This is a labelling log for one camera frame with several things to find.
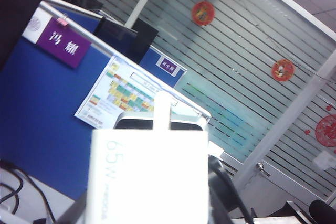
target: red paper decoration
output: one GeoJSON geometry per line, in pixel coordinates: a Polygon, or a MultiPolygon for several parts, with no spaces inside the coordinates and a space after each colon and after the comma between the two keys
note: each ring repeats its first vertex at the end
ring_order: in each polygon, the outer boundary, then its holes
{"type": "Polygon", "coordinates": [[[196,3],[191,11],[193,21],[199,26],[206,26],[212,22],[215,17],[215,8],[208,1],[196,3]]]}
{"type": "Polygon", "coordinates": [[[295,66],[290,60],[282,59],[272,67],[272,76],[277,81],[288,81],[294,75],[295,66]]]}
{"type": "Polygon", "coordinates": [[[315,136],[320,144],[327,147],[336,146],[336,115],[328,115],[316,126],[315,136]]]}

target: cable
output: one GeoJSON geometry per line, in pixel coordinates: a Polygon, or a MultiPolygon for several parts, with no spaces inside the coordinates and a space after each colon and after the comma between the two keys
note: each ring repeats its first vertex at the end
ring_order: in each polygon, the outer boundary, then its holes
{"type": "Polygon", "coordinates": [[[47,208],[47,212],[50,215],[50,218],[52,220],[53,223],[56,222],[54,214],[52,213],[51,207],[49,205],[49,202],[45,196],[45,194],[43,193],[43,191],[35,184],[35,182],[30,178],[30,176],[24,171],[22,170],[20,167],[16,166],[15,164],[5,161],[3,159],[0,159],[0,167],[3,169],[8,170],[9,172],[11,172],[12,174],[15,174],[17,177],[19,177],[15,172],[13,172],[13,170],[18,170],[19,172],[21,172],[23,175],[25,175],[26,180],[40,193],[40,195],[42,196],[43,202],[47,208]]]}
{"type": "Polygon", "coordinates": [[[18,187],[16,190],[14,190],[14,191],[11,192],[10,194],[6,195],[5,197],[1,198],[1,199],[0,199],[0,204],[1,204],[2,202],[4,202],[5,200],[7,200],[7,199],[9,199],[9,198],[11,198],[11,197],[17,195],[17,194],[19,193],[19,191],[21,191],[21,189],[22,189],[22,187],[23,187],[23,180],[22,180],[22,179],[21,179],[15,172],[12,172],[11,170],[6,169],[6,168],[4,168],[4,169],[5,169],[6,171],[8,171],[9,173],[11,173],[13,176],[15,176],[15,177],[19,180],[20,184],[19,184],[19,187],[18,187]]]}
{"type": "Polygon", "coordinates": [[[25,175],[27,181],[40,193],[40,195],[42,196],[42,200],[43,200],[43,202],[44,202],[44,204],[47,208],[47,211],[50,215],[50,218],[51,218],[52,222],[55,223],[56,220],[55,220],[54,214],[52,213],[49,202],[48,202],[45,194],[43,193],[43,191],[35,184],[35,182],[30,178],[30,176],[24,170],[22,170],[19,167],[16,167],[15,169],[18,170],[19,172],[21,172],[23,175],[25,175]]]}
{"type": "MultiPolygon", "coordinates": [[[[7,189],[10,190],[12,193],[15,192],[15,189],[14,189],[13,187],[7,185],[7,184],[0,183],[0,186],[7,188],[7,189]]],[[[15,194],[14,197],[15,197],[15,206],[14,206],[14,208],[13,208],[13,210],[12,210],[12,214],[15,214],[15,213],[16,213],[16,211],[17,211],[17,209],[18,209],[18,207],[19,207],[19,204],[20,204],[19,196],[17,196],[17,194],[15,194]]]]}
{"type": "Polygon", "coordinates": [[[253,222],[253,218],[251,217],[251,215],[249,214],[249,212],[247,211],[242,199],[240,198],[235,186],[233,185],[230,177],[225,173],[219,170],[220,164],[219,164],[219,159],[213,156],[210,156],[208,159],[208,166],[211,169],[211,171],[213,171],[220,179],[223,183],[226,184],[226,186],[229,188],[229,190],[234,194],[238,206],[241,210],[241,212],[243,213],[245,222],[248,224],[254,224],[253,222]]]}

